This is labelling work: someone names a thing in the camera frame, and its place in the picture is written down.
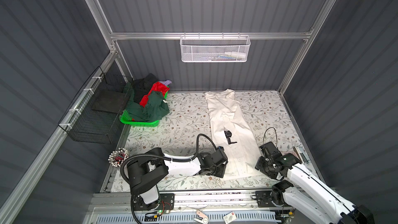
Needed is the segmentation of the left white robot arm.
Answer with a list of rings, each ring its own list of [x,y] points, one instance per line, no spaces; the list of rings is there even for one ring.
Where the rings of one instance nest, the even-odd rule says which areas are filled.
[[[131,208],[152,210],[161,204],[157,184],[166,176],[215,176],[223,178],[228,164],[222,147],[213,153],[196,152],[191,157],[171,156],[161,148],[127,158],[120,166],[122,178],[129,184]]]

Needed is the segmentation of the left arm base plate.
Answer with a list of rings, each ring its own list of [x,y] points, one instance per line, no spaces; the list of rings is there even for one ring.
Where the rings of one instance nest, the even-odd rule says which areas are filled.
[[[160,194],[158,200],[146,204],[140,196],[135,196],[132,200],[135,211],[171,211],[174,209],[175,194]]]

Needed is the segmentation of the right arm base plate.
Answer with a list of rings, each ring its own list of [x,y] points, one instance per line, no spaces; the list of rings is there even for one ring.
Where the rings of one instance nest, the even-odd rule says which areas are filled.
[[[258,207],[291,207],[279,193],[272,190],[256,191],[251,198],[257,202]]]

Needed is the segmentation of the white printed t shirt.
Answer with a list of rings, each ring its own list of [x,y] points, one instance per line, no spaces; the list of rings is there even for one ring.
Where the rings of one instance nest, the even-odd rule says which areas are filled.
[[[206,92],[213,142],[222,146],[228,158],[223,180],[259,176],[255,169],[261,157],[255,136],[247,123],[235,91]]]

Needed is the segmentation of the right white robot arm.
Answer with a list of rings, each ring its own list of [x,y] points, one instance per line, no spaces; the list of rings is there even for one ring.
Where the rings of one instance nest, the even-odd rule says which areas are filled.
[[[283,177],[272,186],[269,199],[275,206],[292,206],[316,224],[373,224],[371,211],[343,198],[293,154],[282,154],[268,142],[259,147],[256,169],[271,179]]]

